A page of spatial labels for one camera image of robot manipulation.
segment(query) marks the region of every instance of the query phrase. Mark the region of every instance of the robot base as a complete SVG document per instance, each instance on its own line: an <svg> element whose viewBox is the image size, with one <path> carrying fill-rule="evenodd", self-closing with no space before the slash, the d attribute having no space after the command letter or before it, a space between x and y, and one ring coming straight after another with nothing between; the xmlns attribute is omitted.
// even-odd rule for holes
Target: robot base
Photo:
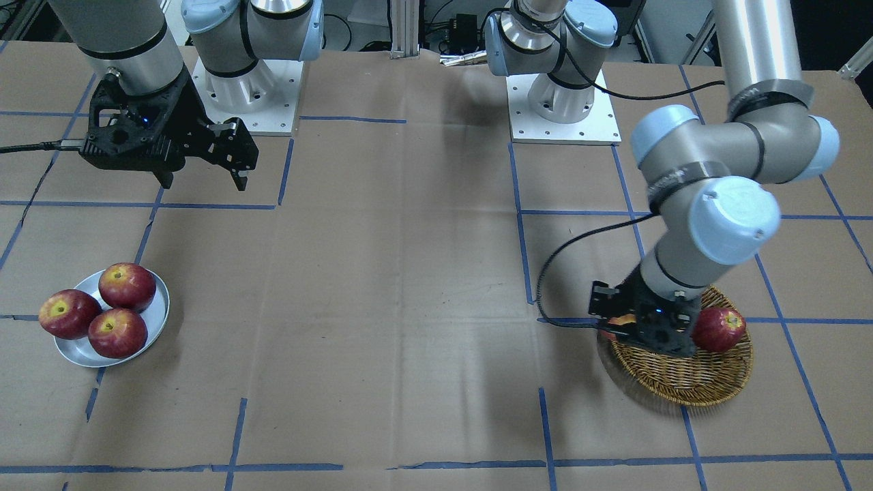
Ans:
<svg viewBox="0 0 873 491"><path fill-rule="evenodd" d="M527 93L536 79L536 73L506 77L513 142L610 145L622 140L607 94L596 91L595 102L584 120L570 124L551 122L539 116L527 101ZM597 85L606 86L603 73L597 74Z"/></svg>
<svg viewBox="0 0 873 491"><path fill-rule="evenodd" d="M283 59L267 59L273 75L277 77L269 99L269 104L258 111L248 114L232 114L217 107L206 88L206 68L198 59L194 68L193 79L197 93L203 100L206 114L213 121L225 121L232 117L239 117L245 122L245 126L252 135L261 136L289 136L292 135L294 124L297 121L298 103L300 100L300 88L303 83L303 62Z"/></svg>

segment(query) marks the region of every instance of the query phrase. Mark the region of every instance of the red apple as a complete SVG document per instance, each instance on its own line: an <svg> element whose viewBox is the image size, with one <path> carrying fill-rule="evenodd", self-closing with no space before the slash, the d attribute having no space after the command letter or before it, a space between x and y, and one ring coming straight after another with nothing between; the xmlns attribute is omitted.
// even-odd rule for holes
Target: red apple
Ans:
<svg viewBox="0 0 873 491"><path fill-rule="evenodd" d="M691 339L700 349L724 353L746 333L746 319L732 308L710 307L700 311Z"/></svg>
<svg viewBox="0 0 873 491"><path fill-rule="evenodd" d="M138 264L116 263L100 275L97 289L109 307L142 312L155 297L155 277Z"/></svg>
<svg viewBox="0 0 873 491"><path fill-rule="evenodd" d="M39 325L61 339L79 339L88 334L88 326L102 312L100 303L80 290L61 290L39 308Z"/></svg>
<svg viewBox="0 0 873 491"><path fill-rule="evenodd" d="M88 341L100 356L127 358L146 345L148 329L142 317L129 308L110 308L91 321Z"/></svg>

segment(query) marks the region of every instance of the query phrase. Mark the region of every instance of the woven basket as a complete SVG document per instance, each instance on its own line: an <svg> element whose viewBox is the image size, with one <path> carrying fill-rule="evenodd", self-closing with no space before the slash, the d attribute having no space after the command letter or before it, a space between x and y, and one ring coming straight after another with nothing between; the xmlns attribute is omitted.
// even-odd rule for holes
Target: woven basket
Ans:
<svg viewBox="0 0 873 491"><path fill-rule="evenodd" d="M701 307L736 307L715 287L701 297ZM676 404L711 407L736 396L752 375L753 350L748 331L725 353L698 349L690 358L659 355L609 342L610 355L638 384Z"/></svg>

